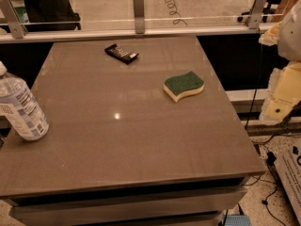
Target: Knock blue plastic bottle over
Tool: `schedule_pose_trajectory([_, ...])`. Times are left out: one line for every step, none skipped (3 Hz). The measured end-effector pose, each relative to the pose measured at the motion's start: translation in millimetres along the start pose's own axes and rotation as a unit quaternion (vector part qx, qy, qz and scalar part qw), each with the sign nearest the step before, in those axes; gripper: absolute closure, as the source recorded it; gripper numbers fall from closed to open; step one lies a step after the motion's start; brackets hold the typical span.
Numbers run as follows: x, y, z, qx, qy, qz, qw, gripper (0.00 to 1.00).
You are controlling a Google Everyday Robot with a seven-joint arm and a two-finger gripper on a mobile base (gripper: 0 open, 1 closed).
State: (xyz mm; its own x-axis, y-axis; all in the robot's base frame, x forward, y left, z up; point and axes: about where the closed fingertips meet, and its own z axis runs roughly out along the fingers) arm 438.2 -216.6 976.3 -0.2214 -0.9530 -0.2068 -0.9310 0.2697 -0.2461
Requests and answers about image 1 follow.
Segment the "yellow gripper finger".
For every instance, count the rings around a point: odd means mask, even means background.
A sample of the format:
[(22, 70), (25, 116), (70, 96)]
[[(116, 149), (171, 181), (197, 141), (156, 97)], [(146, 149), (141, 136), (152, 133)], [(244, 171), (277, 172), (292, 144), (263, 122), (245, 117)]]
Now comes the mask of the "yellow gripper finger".
[(283, 121), (301, 102), (301, 63), (290, 62), (282, 70), (274, 68), (267, 92), (260, 120)]
[(259, 43), (266, 46), (277, 45), (280, 26), (281, 23), (277, 23), (272, 28), (268, 29), (260, 36)]

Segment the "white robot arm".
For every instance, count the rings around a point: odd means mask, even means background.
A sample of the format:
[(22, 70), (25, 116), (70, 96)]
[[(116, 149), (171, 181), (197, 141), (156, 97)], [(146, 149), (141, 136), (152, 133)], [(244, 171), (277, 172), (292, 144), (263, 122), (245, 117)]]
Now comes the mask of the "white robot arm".
[(261, 121), (279, 123), (301, 102), (301, 0), (260, 36), (259, 43), (276, 45), (278, 54), (289, 61), (283, 69), (273, 69), (260, 114)]

